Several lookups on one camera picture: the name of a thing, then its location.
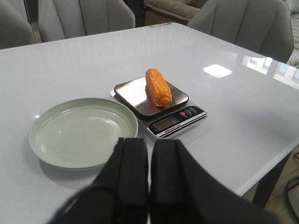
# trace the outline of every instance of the glossy table surface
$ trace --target glossy table surface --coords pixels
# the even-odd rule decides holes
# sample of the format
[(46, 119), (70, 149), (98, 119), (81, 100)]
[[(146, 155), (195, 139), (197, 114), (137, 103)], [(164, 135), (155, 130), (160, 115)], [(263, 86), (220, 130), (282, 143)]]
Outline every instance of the glossy table surface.
[[(203, 69), (217, 64), (231, 74)], [(69, 100), (107, 98), (159, 69), (207, 111), (179, 134), (212, 176), (243, 195), (299, 144), (299, 71), (179, 24), (0, 50), (0, 223), (42, 224), (100, 168), (53, 168), (32, 153), (37, 115)], [(150, 153), (154, 139), (140, 128)]]

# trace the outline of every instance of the plate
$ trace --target plate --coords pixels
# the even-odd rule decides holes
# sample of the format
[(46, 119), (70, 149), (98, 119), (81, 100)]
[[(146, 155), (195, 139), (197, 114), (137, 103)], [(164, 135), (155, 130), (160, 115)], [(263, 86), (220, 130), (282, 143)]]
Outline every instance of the plate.
[(29, 143), (42, 161), (59, 168), (87, 170), (103, 166), (119, 137), (137, 136), (135, 115), (124, 105), (100, 98), (57, 105), (35, 121)]

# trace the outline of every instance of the corn on the cob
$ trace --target corn on the cob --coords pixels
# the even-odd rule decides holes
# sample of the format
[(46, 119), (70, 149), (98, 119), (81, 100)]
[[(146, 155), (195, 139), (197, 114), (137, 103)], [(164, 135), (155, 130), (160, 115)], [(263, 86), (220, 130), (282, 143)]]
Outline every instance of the corn on the cob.
[(156, 106), (165, 107), (172, 102), (170, 88), (158, 69), (147, 70), (145, 80), (150, 96)]

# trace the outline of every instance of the digital scale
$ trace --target digital scale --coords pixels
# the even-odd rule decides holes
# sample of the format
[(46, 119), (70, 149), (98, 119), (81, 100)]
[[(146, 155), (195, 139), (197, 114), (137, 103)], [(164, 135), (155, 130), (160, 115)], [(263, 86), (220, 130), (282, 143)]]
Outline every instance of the digital scale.
[(111, 96), (126, 105), (155, 138), (170, 138), (206, 118), (198, 106), (190, 104), (189, 97), (168, 83), (172, 103), (157, 107), (146, 88), (145, 77), (116, 85)]

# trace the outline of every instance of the chair backrest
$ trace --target chair backrest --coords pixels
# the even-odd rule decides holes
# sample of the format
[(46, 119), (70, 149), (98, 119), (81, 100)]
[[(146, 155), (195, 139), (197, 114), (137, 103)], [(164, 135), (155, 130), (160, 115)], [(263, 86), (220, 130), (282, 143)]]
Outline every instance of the chair backrest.
[(294, 48), (290, 12), (281, 0), (209, 0), (187, 26), (281, 62)]
[(0, 0), (0, 49), (33, 44), (34, 32), (27, 21), (23, 0)]
[(39, 0), (43, 41), (105, 33), (135, 27), (135, 16), (123, 0)]

